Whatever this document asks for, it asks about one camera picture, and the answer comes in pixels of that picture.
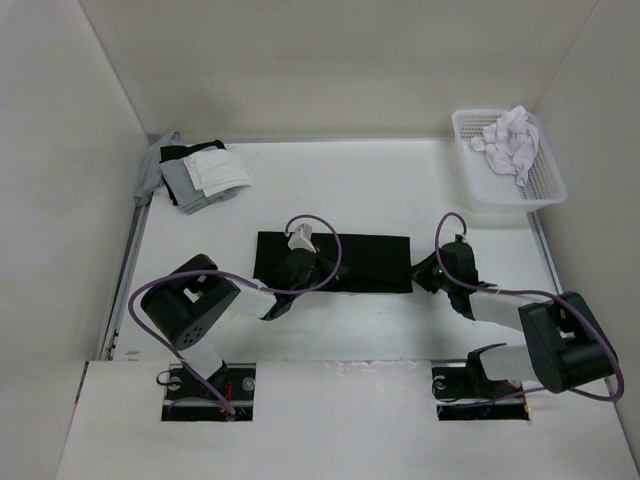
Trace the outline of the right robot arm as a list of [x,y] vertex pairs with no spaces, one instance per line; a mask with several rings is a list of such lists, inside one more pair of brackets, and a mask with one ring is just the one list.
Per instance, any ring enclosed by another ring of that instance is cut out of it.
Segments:
[[511,379],[558,394],[619,373],[617,354],[580,294],[507,291],[484,282],[473,249],[460,235],[412,266],[411,277],[432,294],[444,292],[463,317],[522,333],[522,345],[490,345],[468,355],[477,362],[464,370],[463,380],[475,395]]

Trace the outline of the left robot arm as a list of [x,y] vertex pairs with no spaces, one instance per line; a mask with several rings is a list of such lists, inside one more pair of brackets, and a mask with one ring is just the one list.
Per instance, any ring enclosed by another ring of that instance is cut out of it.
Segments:
[[190,386],[206,399],[224,387],[226,364],[209,334],[227,311],[264,321],[288,313],[299,290],[321,289],[340,281],[350,268],[329,258],[319,246],[289,250],[254,288],[216,274],[173,279],[144,294],[141,308],[165,340],[193,368]]

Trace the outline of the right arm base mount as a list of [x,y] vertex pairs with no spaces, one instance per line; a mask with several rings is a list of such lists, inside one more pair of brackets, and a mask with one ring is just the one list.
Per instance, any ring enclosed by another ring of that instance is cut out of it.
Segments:
[[523,396],[490,403],[522,390],[520,382],[489,380],[470,361],[432,365],[432,395],[441,421],[528,421]]

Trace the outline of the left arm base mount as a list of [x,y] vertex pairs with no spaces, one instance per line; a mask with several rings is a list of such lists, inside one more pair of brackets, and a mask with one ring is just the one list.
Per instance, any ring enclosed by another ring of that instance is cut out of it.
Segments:
[[164,388],[161,420],[165,422],[250,422],[256,391],[256,364],[227,364],[210,383],[235,409],[229,413],[219,399],[181,364],[156,376]]

